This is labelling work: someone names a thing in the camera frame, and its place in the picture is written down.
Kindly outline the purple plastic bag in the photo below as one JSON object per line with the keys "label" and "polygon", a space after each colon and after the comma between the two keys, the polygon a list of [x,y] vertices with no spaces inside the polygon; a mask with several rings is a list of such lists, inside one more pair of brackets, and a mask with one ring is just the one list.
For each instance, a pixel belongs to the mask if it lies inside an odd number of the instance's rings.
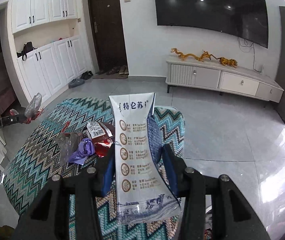
{"label": "purple plastic bag", "polygon": [[69,163],[84,165],[85,161],[95,154],[95,148],[90,138],[84,138],[78,145],[78,149],[68,158]]}

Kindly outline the red snack wrapper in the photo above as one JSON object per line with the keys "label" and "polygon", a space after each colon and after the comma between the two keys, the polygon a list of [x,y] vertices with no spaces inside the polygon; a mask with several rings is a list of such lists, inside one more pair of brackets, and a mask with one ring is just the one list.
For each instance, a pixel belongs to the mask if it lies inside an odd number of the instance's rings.
{"label": "red snack wrapper", "polygon": [[[68,121],[61,133],[70,133],[65,131],[70,124],[71,122]],[[78,133],[83,134],[83,139],[90,138],[95,148],[94,155],[103,158],[107,155],[108,150],[114,142],[114,132],[115,128],[111,124],[100,121],[90,121],[85,125],[83,130]]]}

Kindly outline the white blue milk carton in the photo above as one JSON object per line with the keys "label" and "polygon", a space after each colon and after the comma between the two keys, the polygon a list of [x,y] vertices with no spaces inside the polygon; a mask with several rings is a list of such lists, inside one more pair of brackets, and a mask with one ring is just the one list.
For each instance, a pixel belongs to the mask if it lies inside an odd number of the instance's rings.
{"label": "white blue milk carton", "polygon": [[115,124],[117,218],[149,223],[178,215],[180,204],[159,172],[162,139],[154,93],[109,98]]}

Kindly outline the clear grey plastic bag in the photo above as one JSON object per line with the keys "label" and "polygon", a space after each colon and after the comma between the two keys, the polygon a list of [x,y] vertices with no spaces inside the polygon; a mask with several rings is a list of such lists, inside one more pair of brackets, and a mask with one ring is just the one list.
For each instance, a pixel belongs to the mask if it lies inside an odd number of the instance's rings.
{"label": "clear grey plastic bag", "polygon": [[65,165],[73,153],[78,149],[79,143],[83,139],[82,133],[59,133],[55,142],[59,147],[59,163]]}

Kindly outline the white translucent plastic bag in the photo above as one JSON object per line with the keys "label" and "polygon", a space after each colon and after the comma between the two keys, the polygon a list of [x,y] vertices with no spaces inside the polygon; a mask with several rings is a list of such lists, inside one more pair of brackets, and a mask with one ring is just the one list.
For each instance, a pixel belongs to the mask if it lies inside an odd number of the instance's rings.
{"label": "white translucent plastic bag", "polygon": [[42,95],[40,93],[37,93],[29,105],[25,109],[25,117],[30,120],[34,120],[38,118],[42,114],[42,109],[40,109],[42,104]]}

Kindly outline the black handbag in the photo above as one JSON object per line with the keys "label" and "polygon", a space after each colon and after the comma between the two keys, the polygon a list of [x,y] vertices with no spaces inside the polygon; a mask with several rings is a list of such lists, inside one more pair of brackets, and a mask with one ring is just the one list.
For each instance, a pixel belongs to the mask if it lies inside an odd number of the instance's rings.
{"label": "black handbag", "polygon": [[36,48],[33,46],[32,42],[26,42],[24,45],[23,45],[23,49],[21,52],[17,53],[17,58],[20,58],[23,60],[23,61],[26,61],[27,59],[27,54],[33,50],[36,50]]}

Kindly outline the grey slippers on floor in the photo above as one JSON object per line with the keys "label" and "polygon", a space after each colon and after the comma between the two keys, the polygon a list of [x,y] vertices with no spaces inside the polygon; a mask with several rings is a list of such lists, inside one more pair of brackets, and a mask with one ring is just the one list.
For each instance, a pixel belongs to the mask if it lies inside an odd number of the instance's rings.
{"label": "grey slippers on floor", "polygon": [[69,88],[69,89],[75,88],[75,87],[78,87],[78,86],[83,85],[84,83],[85,83],[85,80],[76,78],[76,79],[71,80],[71,81],[68,83],[68,88]]}

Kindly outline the black shoes on floor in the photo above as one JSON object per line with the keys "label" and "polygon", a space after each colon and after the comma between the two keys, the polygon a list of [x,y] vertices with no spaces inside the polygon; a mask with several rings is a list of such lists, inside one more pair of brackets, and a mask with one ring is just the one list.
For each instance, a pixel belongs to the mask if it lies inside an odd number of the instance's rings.
{"label": "black shoes on floor", "polygon": [[83,79],[83,80],[89,80],[91,77],[93,77],[93,73],[92,71],[88,70],[86,72],[84,72],[80,78]]}

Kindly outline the brown sandals pair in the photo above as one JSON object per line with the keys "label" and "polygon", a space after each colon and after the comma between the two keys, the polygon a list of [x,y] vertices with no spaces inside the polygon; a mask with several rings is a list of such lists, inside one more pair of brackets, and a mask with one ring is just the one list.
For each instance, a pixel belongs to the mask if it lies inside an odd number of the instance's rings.
{"label": "brown sandals pair", "polygon": [[128,75],[129,74],[128,66],[127,65],[116,66],[110,70],[103,69],[103,70],[98,71],[97,75],[102,75],[102,74],[113,75],[113,74],[117,74],[117,73],[119,75]]}

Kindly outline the white tv cabinet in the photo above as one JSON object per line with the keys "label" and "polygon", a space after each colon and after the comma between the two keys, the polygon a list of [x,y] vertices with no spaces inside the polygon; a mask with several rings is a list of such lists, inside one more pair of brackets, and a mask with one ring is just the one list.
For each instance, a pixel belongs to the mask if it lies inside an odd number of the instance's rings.
{"label": "white tv cabinet", "polygon": [[177,56],[170,56],[166,62],[168,89],[173,86],[199,88],[275,103],[281,100],[283,94],[283,88],[273,79],[247,68],[195,59],[182,61]]}

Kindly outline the golden dragon figurine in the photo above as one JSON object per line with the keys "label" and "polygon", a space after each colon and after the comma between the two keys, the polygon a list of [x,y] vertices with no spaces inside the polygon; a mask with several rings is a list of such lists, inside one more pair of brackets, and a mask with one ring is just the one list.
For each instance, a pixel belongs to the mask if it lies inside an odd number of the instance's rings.
{"label": "golden dragon figurine", "polygon": [[177,48],[172,48],[171,53],[177,54],[178,57],[183,61],[185,61],[188,57],[192,57],[193,59],[201,62],[203,62],[205,59],[211,60],[211,55],[209,54],[208,51],[203,51],[202,55],[197,56],[194,55],[193,53],[184,54],[183,52],[179,51]]}

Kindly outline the golden tiger figurine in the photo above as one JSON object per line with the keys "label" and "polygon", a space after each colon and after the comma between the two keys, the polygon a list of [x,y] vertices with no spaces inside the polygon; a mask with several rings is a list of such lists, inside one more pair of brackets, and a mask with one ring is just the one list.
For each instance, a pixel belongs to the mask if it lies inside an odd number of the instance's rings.
{"label": "golden tiger figurine", "polygon": [[215,57],[214,55],[211,54],[212,57],[214,57],[216,60],[219,61],[220,64],[222,64],[223,66],[230,66],[233,68],[237,68],[238,67],[238,63],[235,59],[227,59],[225,57]]}

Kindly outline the dark brown entrance door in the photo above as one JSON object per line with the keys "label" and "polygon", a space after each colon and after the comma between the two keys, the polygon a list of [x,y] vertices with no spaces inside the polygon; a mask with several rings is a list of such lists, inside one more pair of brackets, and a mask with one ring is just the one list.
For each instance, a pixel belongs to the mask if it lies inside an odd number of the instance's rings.
{"label": "dark brown entrance door", "polygon": [[120,0],[88,0],[88,5],[99,73],[126,66]]}

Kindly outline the white wall cabinet unit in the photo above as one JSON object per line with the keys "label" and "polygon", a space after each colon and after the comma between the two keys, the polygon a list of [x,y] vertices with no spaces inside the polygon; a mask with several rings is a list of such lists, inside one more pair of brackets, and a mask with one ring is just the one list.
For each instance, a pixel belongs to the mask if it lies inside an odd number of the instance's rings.
{"label": "white wall cabinet unit", "polygon": [[28,100],[42,94],[48,104],[89,69],[79,35],[76,0],[12,0],[11,33],[17,53],[26,42],[36,50],[17,58],[18,77]]}

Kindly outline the wall mounted black television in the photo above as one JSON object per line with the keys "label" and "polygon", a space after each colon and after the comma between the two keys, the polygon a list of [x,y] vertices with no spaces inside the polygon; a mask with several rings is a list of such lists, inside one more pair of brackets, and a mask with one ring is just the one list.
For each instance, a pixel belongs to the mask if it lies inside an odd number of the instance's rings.
{"label": "wall mounted black television", "polygon": [[157,24],[214,30],[268,47],[266,0],[155,0]]}

